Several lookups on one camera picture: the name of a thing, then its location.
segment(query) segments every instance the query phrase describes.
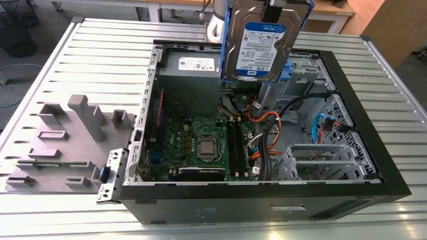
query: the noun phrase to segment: wooden table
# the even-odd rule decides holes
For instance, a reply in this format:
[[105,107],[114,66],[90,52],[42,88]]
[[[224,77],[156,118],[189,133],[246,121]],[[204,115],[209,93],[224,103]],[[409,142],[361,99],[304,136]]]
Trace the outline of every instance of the wooden table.
[[[79,4],[101,4],[114,6],[129,6],[148,8],[150,22],[160,22],[161,9],[200,11],[204,0],[61,0],[62,2]],[[342,8],[333,7],[332,0],[313,0],[314,8],[308,17],[310,20],[330,21],[332,24],[326,33],[338,34],[349,17],[354,15],[354,11],[345,3]],[[212,2],[205,8],[206,12],[212,12]],[[61,10],[61,2],[51,2],[54,9]]]

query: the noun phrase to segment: black trash bin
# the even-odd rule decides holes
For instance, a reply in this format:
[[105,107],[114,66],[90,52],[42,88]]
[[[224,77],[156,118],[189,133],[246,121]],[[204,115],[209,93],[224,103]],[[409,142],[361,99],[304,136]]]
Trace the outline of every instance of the black trash bin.
[[0,0],[0,5],[18,25],[29,28],[38,23],[38,18],[26,0]]
[[0,48],[14,58],[26,57],[35,51],[26,28],[6,13],[0,14]]

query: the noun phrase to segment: hard drive label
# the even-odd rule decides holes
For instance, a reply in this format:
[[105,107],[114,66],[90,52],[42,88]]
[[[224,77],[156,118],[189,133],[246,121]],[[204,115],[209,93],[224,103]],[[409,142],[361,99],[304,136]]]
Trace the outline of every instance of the hard drive label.
[[272,67],[277,50],[274,43],[286,27],[280,24],[248,22],[241,36],[236,69],[241,76],[262,76]]

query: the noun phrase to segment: white metal table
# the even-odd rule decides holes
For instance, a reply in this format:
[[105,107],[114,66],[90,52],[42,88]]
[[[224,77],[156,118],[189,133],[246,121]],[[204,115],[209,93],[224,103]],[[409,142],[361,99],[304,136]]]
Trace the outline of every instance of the white metal table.
[[86,18],[73,22],[0,135],[0,237],[57,239],[425,239],[425,112],[368,41],[301,32],[294,48],[333,51],[412,195],[338,220],[141,225],[122,205],[95,205],[94,194],[3,192],[6,174],[29,150],[42,103],[67,109],[85,94],[102,112],[137,114],[153,39],[202,42],[204,27]]

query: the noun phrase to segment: cable connector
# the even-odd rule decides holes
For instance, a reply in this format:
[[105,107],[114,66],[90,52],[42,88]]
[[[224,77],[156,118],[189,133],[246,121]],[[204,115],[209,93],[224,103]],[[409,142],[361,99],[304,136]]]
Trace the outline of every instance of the cable connector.
[[342,134],[348,133],[348,132],[354,132],[354,128],[352,126],[348,126],[348,125],[338,125],[337,127],[337,131],[341,132]]
[[326,117],[324,119],[322,130],[332,131],[333,124],[334,124],[334,117]]

